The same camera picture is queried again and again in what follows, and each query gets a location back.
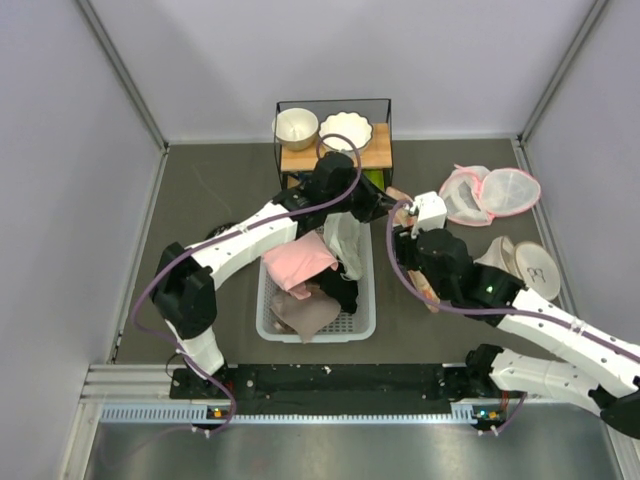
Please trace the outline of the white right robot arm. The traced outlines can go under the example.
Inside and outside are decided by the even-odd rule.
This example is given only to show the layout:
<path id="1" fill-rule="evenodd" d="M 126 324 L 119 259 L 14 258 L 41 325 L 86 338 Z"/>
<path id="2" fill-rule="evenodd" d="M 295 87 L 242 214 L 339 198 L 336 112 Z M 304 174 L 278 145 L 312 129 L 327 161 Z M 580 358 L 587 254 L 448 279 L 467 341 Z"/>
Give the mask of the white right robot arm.
<path id="1" fill-rule="evenodd" d="M 386 227 L 390 263 L 429 306 L 479 320 L 554 355 L 544 361 L 483 345 L 467 357 L 476 394 L 496 389 L 578 406 L 631 438 L 639 436 L 639 348 L 546 300 L 518 277 L 475 262 L 445 227 L 443 200 L 429 192 L 395 202 Z"/>

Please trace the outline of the floral mesh laundry bag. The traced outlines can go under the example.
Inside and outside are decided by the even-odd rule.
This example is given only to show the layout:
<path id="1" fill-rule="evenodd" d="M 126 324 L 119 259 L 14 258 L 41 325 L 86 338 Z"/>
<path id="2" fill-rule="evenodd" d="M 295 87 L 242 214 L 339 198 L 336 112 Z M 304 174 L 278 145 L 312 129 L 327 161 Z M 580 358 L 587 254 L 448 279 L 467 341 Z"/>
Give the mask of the floral mesh laundry bag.
<path id="1" fill-rule="evenodd" d="M 411 291 L 419 293 L 419 297 L 432 313 L 438 313 L 440 298 L 425 275 L 419 270 L 407 270 L 400 267 L 394 253 L 394 227 L 408 227 L 409 233 L 412 234 L 417 233 L 419 229 L 428 231 L 446 226 L 446 207 L 444 201 L 435 192 L 418 195 L 416 199 L 419 207 L 417 215 L 413 215 L 403 207 L 389 213 L 385 228 L 386 252 L 396 275 L 404 282 L 410 281 Z"/>

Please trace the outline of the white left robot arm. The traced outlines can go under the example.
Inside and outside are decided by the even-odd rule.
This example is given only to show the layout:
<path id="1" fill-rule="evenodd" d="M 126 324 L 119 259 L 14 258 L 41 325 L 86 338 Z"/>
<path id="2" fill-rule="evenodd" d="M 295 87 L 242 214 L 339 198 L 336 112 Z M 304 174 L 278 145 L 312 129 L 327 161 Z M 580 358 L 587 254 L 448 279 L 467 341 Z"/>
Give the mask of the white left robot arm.
<path id="1" fill-rule="evenodd" d="M 166 247 L 149 298 L 194 371 L 194 387 L 209 397 L 226 387 L 225 360 L 212 329 L 216 290 L 226 280 L 267 251 L 320 228 L 330 214 L 349 213 L 370 223 L 393 204 L 349 157 L 327 153 L 306 180 L 278 193 L 247 220 L 200 244 Z"/>

